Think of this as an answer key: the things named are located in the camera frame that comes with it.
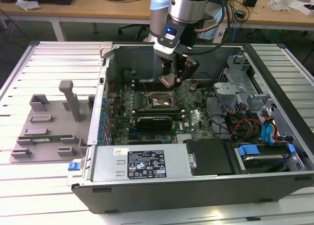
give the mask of screw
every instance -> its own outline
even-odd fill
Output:
[[[190,167],[191,167],[191,169],[196,169],[196,163],[195,162],[190,162]]]

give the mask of table leg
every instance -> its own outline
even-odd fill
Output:
[[[64,42],[66,41],[66,36],[64,34],[64,31],[62,30],[61,24],[59,21],[52,21],[51,22],[55,36],[57,38],[57,41]]]
[[[93,23],[94,33],[98,33],[97,23]]]
[[[0,20],[0,29],[1,30],[6,30],[8,26],[6,25],[4,20]]]
[[[226,28],[227,28],[227,24],[226,23],[221,23],[218,26],[218,28],[216,30],[216,34],[215,34],[214,39],[212,41],[213,43],[221,43],[221,40],[224,37]]]

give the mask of black plastic cover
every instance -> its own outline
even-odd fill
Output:
[[[187,140],[188,154],[193,154],[196,168],[192,175],[230,175],[239,172],[235,152],[228,139]]]

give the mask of sticker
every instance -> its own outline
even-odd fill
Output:
[[[128,178],[167,177],[163,150],[129,151]]]
[[[50,142],[50,139],[43,138],[43,139],[32,139],[32,142]]]
[[[128,151],[128,148],[114,148],[113,155],[127,155]]]

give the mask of blue cable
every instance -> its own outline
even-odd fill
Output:
[[[234,39],[235,39],[235,33],[236,33],[236,24],[237,24],[237,20],[235,20],[235,28],[234,28],[234,34],[232,36],[232,39],[231,39],[231,43],[234,42]]]

